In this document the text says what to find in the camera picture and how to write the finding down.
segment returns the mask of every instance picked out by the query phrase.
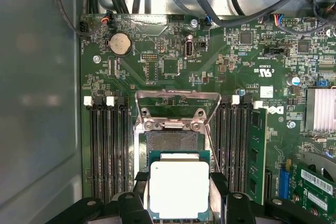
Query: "green circuit board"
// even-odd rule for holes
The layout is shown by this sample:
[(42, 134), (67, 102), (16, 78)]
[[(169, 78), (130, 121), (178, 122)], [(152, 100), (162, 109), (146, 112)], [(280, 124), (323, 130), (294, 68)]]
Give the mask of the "green circuit board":
[[(82, 23), (93, 29), (102, 17), (85, 15)], [(279, 195), (279, 171), (287, 158), (299, 157), (301, 152), (323, 153), (336, 149), (336, 136), (328, 135), (326, 142), (318, 143), (304, 127), (306, 89), (336, 83), (333, 27), (314, 34), (292, 35), (279, 30), (273, 20), (256, 20), (234, 28), (214, 24), (203, 26), (199, 20), (199, 26), (191, 28), (192, 18), (183, 15), (116, 15), (90, 39), (81, 40), (82, 104), (85, 96), (103, 98), (112, 95), (126, 108), (122, 112), (108, 112), (109, 118), (112, 115), (117, 118), (116, 127), (124, 129), (113, 136), (114, 143), (97, 147), (92, 146), (92, 138), (99, 136), (93, 136), (92, 131), (103, 131), (105, 126), (90, 129), (90, 123), (100, 120), (105, 112), (98, 112), (98, 117), (92, 119), (90, 110), (82, 105), (84, 197), (101, 196), (99, 192), (105, 188), (108, 195), (104, 199), (109, 200), (113, 193), (132, 190), (133, 126), (138, 117), (134, 96), (139, 90), (196, 90), (217, 92), (222, 97), (244, 90), (245, 96), (254, 103), (262, 102), (261, 108), (268, 111), (265, 168), (271, 172), (272, 196)], [(307, 30), (315, 27), (317, 21), (314, 18), (284, 18), (282, 24)], [(124, 33), (131, 40), (128, 55), (117, 57), (108, 46), (115, 33)], [(193, 44), (191, 54), (186, 56), (188, 36), (192, 37)], [(94, 56), (99, 56), (100, 60), (94, 62)], [(289, 79), (294, 76), (300, 78), (298, 86), (290, 85)], [(171, 117), (175, 113), (193, 113), (193, 105), (183, 98), (160, 99), (151, 106), (154, 111), (165, 111)], [(210, 106), (203, 102), (205, 110)], [(293, 129), (288, 127), (289, 121), (295, 122)], [(209, 124), (216, 141), (218, 124), (215, 117)], [(92, 162), (93, 152), (103, 156), (98, 164)], [(146, 171), (145, 140), (140, 140), (139, 155), (139, 167), (135, 170)], [(114, 172), (108, 176), (112, 185), (104, 184), (107, 178), (100, 174), (102, 183), (93, 189), (93, 167), (108, 170), (111, 166)]]

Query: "mounting screw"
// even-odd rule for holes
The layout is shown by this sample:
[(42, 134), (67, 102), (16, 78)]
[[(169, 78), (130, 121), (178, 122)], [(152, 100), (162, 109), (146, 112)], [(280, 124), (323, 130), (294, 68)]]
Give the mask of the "mounting screw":
[(96, 202), (95, 202), (95, 201), (89, 201), (89, 202), (87, 202), (86, 204), (87, 204), (88, 206), (93, 206), (93, 205), (96, 204)]
[(287, 128), (294, 129), (296, 126), (296, 123), (294, 121), (288, 121)]
[(190, 20), (190, 26), (192, 28), (197, 28), (198, 27), (198, 21), (197, 21), (197, 19)]
[(233, 194), (233, 197), (235, 197), (236, 199), (242, 199), (243, 196), (241, 194)]
[(194, 131), (198, 131), (201, 128), (201, 126), (198, 123), (193, 123), (191, 125), (191, 129)]
[(193, 40), (194, 36), (192, 34), (189, 34), (187, 37), (186, 37), (186, 40)]
[(294, 194), (294, 195), (293, 195), (293, 200), (294, 200), (295, 202), (298, 202), (298, 201), (300, 201), (300, 197), (299, 197), (298, 195)]
[(153, 129), (153, 124), (151, 122), (145, 122), (145, 129), (151, 131)]
[(275, 204), (275, 205), (282, 205), (282, 201), (281, 200), (279, 200), (279, 199), (274, 199), (274, 200), (272, 200), (272, 202)]
[(98, 63), (101, 61), (100, 56), (99, 56), (99, 55), (95, 55), (95, 56), (93, 57), (93, 61), (94, 61), (94, 63), (98, 64)]

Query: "white sticker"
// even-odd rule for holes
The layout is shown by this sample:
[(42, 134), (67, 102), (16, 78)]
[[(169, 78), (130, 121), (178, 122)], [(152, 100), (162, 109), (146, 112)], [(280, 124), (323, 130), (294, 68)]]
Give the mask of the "white sticker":
[(308, 192), (308, 199), (310, 199), (311, 201), (313, 201), (316, 205), (318, 205), (324, 211), (328, 211), (328, 205), (327, 205), (327, 203), (325, 203), (323, 200), (320, 200), (314, 194)]
[(323, 191), (327, 192), (331, 196), (333, 195), (332, 185), (320, 180), (318, 177), (310, 174), (309, 172), (306, 172), (305, 170), (301, 170), (301, 178), (309, 181), (310, 183), (322, 189)]
[(273, 98), (273, 87), (272, 86), (261, 86), (260, 87), (260, 98)]

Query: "chipset heatsink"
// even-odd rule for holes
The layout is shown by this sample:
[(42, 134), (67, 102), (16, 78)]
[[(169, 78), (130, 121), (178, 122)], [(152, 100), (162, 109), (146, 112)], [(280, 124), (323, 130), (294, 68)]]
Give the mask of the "chipset heatsink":
[(306, 130), (313, 132), (336, 131), (336, 89), (309, 89), (307, 91)]

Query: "blue wire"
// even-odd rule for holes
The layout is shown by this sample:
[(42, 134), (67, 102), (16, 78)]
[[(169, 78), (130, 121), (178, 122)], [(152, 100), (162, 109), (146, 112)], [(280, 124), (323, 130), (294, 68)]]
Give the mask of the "blue wire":
[(211, 22), (211, 18), (209, 16), (205, 16), (205, 20), (206, 20), (207, 23)]
[(281, 24), (281, 21), (282, 21), (282, 18), (283, 18), (283, 14), (281, 14), (281, 16), (280, 16), (280, 18), (279, 18), (279, 20), (278, 20), (278, 24), (280, 25)]
[(328, 152), (324, 153), (327, 157), (334, 158), (332, 155), (330, 155)]

